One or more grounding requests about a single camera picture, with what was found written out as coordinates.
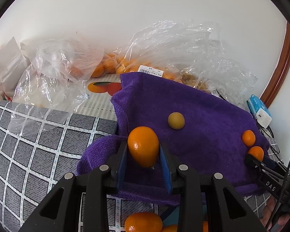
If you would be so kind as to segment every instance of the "human hand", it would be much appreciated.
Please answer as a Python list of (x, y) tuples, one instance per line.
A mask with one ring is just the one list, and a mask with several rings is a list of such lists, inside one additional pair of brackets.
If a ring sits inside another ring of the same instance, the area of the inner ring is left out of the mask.
[[(268, 199), (265, 208), (263, 209), (263, 217), (260, 219), (263, 226), (266, 226), (266, 224), (268, 223), (268, 220), (270, 219), (270, 216), (274, 210), (274, 207), (275, 207), (275, 198), (271, 196)], [(290, 219), (289, 214), (285, 214), (279, 217), (277, 223), (280, 225), (280, 227), (278, 228), (277, 232), (280, 232), (284, 228), (285, 224), (289, 221), (289, 219)], [(271, 227), (272, 227), (272, 223), (270, 223), (268, 227), (268, 231), (271, 229)]]

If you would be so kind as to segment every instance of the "clear plastic bag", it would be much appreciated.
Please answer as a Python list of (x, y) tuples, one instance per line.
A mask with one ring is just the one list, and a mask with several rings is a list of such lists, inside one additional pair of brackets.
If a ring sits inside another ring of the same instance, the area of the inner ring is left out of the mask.
[[(31, 65), (23, 73), (16, 87), (11, 121), (8, 130), (17, 135), (39, 132), (37, 119), (46, 119), (54, 110), (56, 123), (63, 124), (88, 98), (85, 81), (103, 58), (104, 50), (94, 48), (74, 39), (51, 39), (21, 43)], [(25, 109), (18, 112), (19, 103)], [(44, 125), (43, 130), (55, 126)]]
[(0, 48), (0, 91), (10, 99), (28, 65), (14, 37)]
[(103, 74), (116, 73), (116, 65), (115, 54), (112, 52), (104, 53), (102, 61), (98, 64), (91, 77), (98, 78)]
[(207, 93), (217, 89), (226, 100), (246, 109), (245, 100), (257, 77), (224, 58), (220, 31), (215, 22), (157, 22), (136, 33), (123, 47), (105, 54), (104, 60), (112, 64), (112, 69), (104, 72), (136, 72), (140, 65), (155, 68), (163, 72), (163, 78)]

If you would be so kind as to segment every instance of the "white grid pattern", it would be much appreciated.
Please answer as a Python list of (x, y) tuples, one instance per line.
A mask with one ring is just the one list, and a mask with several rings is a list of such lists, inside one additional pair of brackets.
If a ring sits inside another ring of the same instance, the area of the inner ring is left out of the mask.
[(271, 148), (268, 150), (268, 156), (270, 157), (270, 159), (283, 162), (280, 152), (279, 152), (279, 148), (274, 138), (267, 138), (267, 139), (270, 142), (271, 146), (277, 151), (277, 152), (272, 151)]
[(266, 202), (267, 202), (268, 199), (270, 198), (270, 195), (269, 195), (268, 197), (265, 197), (265, 195), (262, 194), (262, 196), (263, 196), (263, 201), (262, 201), (261, 204), (259, 204), (259, 205), (258, 205), (258, 202), (257, 202), (257, 196), (256, 196), (256, 195), (251, 195), (251, 196), (246, 196), (246, 197), (244, 197), (244, 200), (245, 200), (246, 202), (247, 202), (247, 200), (248, 200), (249, 198), (254, 198), (254, 201), (255, 201), (255, 203), (256, 203), (256, 208), (252, 209), (252, 211), (253, 211), (254, 213), (257, 212), (257, 217), (259, 217), (259, 218), (262, 217), (262, 211), (263, 211), (263, 209), (260, 210), (260, 208), (261, 208), (264, 204), (266, 205)]
[[(23, 114), (23, 113), (19, 113), (17, 112), (17, 107), (14, 109), (14, 110), (11, 110), (9, 108), (7, 108), (8, 102), (5, 104), (5, 106), (2, 106), (0, 105), (0, 109), (2, 109), (2, 112), (1, 112), (1, 115), (0, 115), (0, 121), (1, 121), (1, 118), (3, 116), (3, 113), (4, 111), (8, 111), (8, 112), (12, 112), (12, 113), (15, 113), (15, 114), (18, 114), (20, 116), (23, 116), (25, 118), (30, 118), (30, 119), (34, 119), (36, 121), (39, 121), (41, 122), (41, 126), (40, 126), (40, 129), (39, 129), (39, 132), (38, 132), (38, 135), (36, 137), (36, 141), (35, 142), (32, 142), (30, 140), (27, 140), (23, 137), (20, 137), (18, 135), (15, 135), (13, 133), (9, 133), (6, 129), (4, 129), (2, 126), (0, 126), (0, 130), (3, 131), (5, 133), (4, 135), (4, 139), (1, 143), (1, 146), (0, 146), (0, 155), (4, 156), (6, 159), (8, 159), (9, 161), (9, 167), (8, 167), (8, 172), (7, 172), (7, 175), (6, 175), (6, 178), (2, 178), (1, 175), (0, 175), (0, 180), (2, 180), (5, 184), (5, 187), (4, 187), (4, 196), (3, 196), (3, 201), (0, 200), (0, 204), (2, 205), (2, 220), (0, 221), (0, 223), (2, 224), (2, 226), (12, 232), (9, 228), (7, 228), (7, 226), (5, 225), (5, 222), (4, 222), (4, 209), (6, 208), (9, 212), (11, 212), (11, 214), (17, 219), (19, 220), (20, 222), (20, 226), (22, 226), (22, 224), (24, 223), (23, 221), (23, 203), (24, 203), (24, 200), (30, 202), (31, 204), (37, 206), (38, 203), (32, 199), (30, 199), (29, 197), (27, 197), (25, 195), (25, 191), (26, 191), (26, 184), (27, 184), (27, 179), (28, 179), (28, 176), (29, 174), (32, 174), (46, 182), (48, 182), (48, 189), (47, 189), (47, 192), (49, 192), (52, 188), (52, 185), (53, 184), (56, 184), (57, 181), (54, 180), (54, 175), (55, 175), (55, 170), (56, 170), (56, 165), (57, 165), (57, 162), (58, 162), (58, 158), (59, 156), (64, 156), (64, 157), (67, 157), (67, 158), (73, 158), (73, 159), (80, 159), (81, 158), (81, 155), (77, 155), (77, 154), (70, 154), (70, 153), (66, 153), (66, 152), (62, 152), (61, 151), (61, 147), (62, 147), (62, 143), (63, 143), (63, 140), (64, 140), (64, 137), (65, 137), (65, 133), (68, 129), (70, 130), (75, 130), (75, 131), (80, 131), (82, 133), (90, 133), (90, 138), (88, 140), (88, 144), (87, 145), (90, 145), (92, 142), (93, 142), (93, 138), (94, 138), (94, 135), (95, 134), (100, 134), (100, 135), (103, 135), (103, 136), (107, 136), (107, 135), (110, 135), (109, 133), (106, 133), (106, 132), (102, 132), (102, 131), (97, 131), (96, 128), (98, 126), (98, 121), (99, 121), (99, 118), (95, 118), (95, 121), (94, 121), (94, 124), (93, 124), (93, 128), (92, 130), (88, 130), (88, 129), (83, 129), (83, 128), (78, 128), (78, 127), (74, 127), (74, 126), (69, 126), (69, 123), (70, 123), (70, 118), (72, 116), (72, 114), (69, 115), (68, 119), (66, 120), (65, 124), (59, 124), (59, 123), (55, 123), (55, 122), (52, 122), (52, 121), (47, 121), (46, 118), (48, 116), (48, 114), (50, 113), (50, 110), (48, 110), (44, 116), (43, 119), (39, 119), (39, 118), (35, 118), (33, 116), (30, 116), (30, 111), (31, 109), (33, 108), (33, 106), (29, 109), (29, 111), (27, 112), (27, 114)], [(59, 144), (57, 146), (57, 149), (54, 150), (54, 149), (51, 149), (51, 148), (48, 148), (48, 147), (45, 147), (45, 146), (42, 146), (40, 144), (38, 144), (39, 142), (39, 138), (41, 136), (41, 133), (42, 133), (42, 130), (43, 130), (43, 127), (44, 127), (44, 124), (50, 124), (52, 126), (55, 126), (55, 127), (62, 127), (63, 128), (63, 132), (62, 132), (62, 135), (61, 135), (61, 138), (60, 138), (60, 141), (59, 141)], [(8, 156), (7, 154), (5, 154), (3, 151), (2, 151), (2, 146), (4, 144), (4, 141), (5, 141), (5, 138), (7, 137), (7, 135), (10, 135), (14, 138), (17, 139), (16, 141), (16, 145), (15, 147), (13, 148), (13, 154), (12, 156)], [(14, 156), (15, 156), (15, 153), (16, 153), (16, 149), (18, 147), (18, 144), (19, 144), (19, 141), (23, 141), (29, 145), (32, 145), (33, 146), (33, 150), (32, 150), (32, 153), (31, 153), (31, 156), (30, 156), (30, 159), (29, 159), (29, 163), (28, 163), (28, 166), (24, 166), (22, 165), (21, 163), (17, 162), (14, 160)], [(50, 152), (50, 153), (53, 153), (55, 154), (55, 158), (54, 158), (54, 161), (53, 161), (53, 166), (52, 166), (52, 169), (51, 169), (51, 174), (50, 174), (50, 177), (46, 177), (38, 172), (35, 172), (31, 169), (31, 164), (32, 164), (32, 161), (33, 161), (33, 158), (34, 158), (34, 155), (35, 155), (35, 151), (36, 149), (39, 148), (41, 150), (44, 150), (44, 151), (47, 151), (47, 152)], [(18, 191), (15, 187), (13, 187), (13, 185), (11, 185), (9, 182), (8, 182), (8, 177), (9, 177), (9, 173), (10, 173), (10, 169), (11, 169), (11, 166), (12, 166), (12, 162), (20, 167), (21, 169), (23, 169), (25, 171), (25, 178), (24, 178), (24, 181), (23, 181), (23, 186), (22, 186), (22, 192)], [(21, 205), (20, 205), (20, 214), (19, 216), (17, 214), (15, 214), (10, 208), (8, 208), (5, 204), (5, 195), (6, 195), (6, 188), (7, 187), (10, 187), (15, 193), (17, 193), (20, 197), (21, 197)]]

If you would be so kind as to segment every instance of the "black cable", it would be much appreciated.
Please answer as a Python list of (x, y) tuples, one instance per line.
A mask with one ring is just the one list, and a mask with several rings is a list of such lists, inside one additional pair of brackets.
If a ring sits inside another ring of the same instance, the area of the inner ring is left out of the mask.
[(275, 138), (275, 137), (274, 137), (274, 134), (273, 134), (273, 131), (272, 131), (272, 129), (271, 129), (270, 126), (267, 127), (267, 130), (270, 132), (270, 134), (272, 135), (272, 137)]
[(273, 220), (273, 217), (274, 217), (274, 215), (275, 215), (275, 213), (276, 213), (276, 211), (278, 209), (278, 205), (281, 202), (282, 196), (283, 196), (284, 191), (285, 191), (285, 186), (286, 186), (289, 170), (290, 170), (290, 161), (289, 161), (289, 164), (288, 164), (288, 167), (287, 167), (287, 170), (286, 170), (284, 181), (282, 182), (281, 193), (280, 193), (279, 198), (278, 198), (278, 200), (277, 200), (277, 202), (275, 204), (275, 207), (274, 207), (273, 212), (272, 212), (272, 214), (270, 216), (270, 219), (268, 220), (268, 223), (265, 226), (266, 230), (268, 230), (268, 226), (270, 225), (271, 221)]
[[(269, 138), (274, 138), (274, 134), (273, 134), (273, 132), (272, 132), (272, 130), (270, 131), (270, 133), (271, 133), (271, 136), (263, 129), (263, 127), (256, 121), (256, 124), (257, 124), (257, 127), (258, 127), (258, 129), (259, 129), (259, 131), (261, 132), (261, 133), (265, 133)], [(282, 164), (284, 164), (284, 162), (282, 161), (282, 159), (281, 158), (279, 158), (278, 156), (277, 156), (277, 154), (280, 154), (280, 149), (278, 148), (278, 151), (276, 150), (276, 149), (274, 149), (274, 147), (272, 147), (272, 145), (270, 145), (270, 149), (272, 150), (272, 152), (273, 152), (273, 154), (276, 156), (276, 158), (282, 163)]]
[(217, 93), (218, 93), (218, 95), (224, 100), (224, 101), (227, 101), (220, 93), (219, 93), (219, 91), (218, 90), (216, 90), (217, 91)]

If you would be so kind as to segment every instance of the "purple towel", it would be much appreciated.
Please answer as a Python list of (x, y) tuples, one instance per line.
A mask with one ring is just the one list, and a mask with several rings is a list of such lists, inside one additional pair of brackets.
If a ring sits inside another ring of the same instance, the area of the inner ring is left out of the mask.
[[(131, 130), (148, 126), (182, 163), (199, 173), (222, 173), (242, 196), (261, 193), (254, 171), (244, 164), (249, 148), (241, 135), (252, 130), (255, 146), (261, 146), (265, 155), (269, 143), (248, 112), (200, 90), (141, 72), (122, 74), (121, 85), (122, 90), (111, 99), (119, 136), (103, 137), (90, 145), (77, 165), (79, 174), (105, 163)], [(169, 127), (168, 116), (172, 112), (184, 115), (183, 129), (175, 131)], [(166, 205), (179, 203), (179, 196), (168, 195), (164, 188), (159, 164), (154, 170), (145, 169), (131, 157), (118, 196)]]

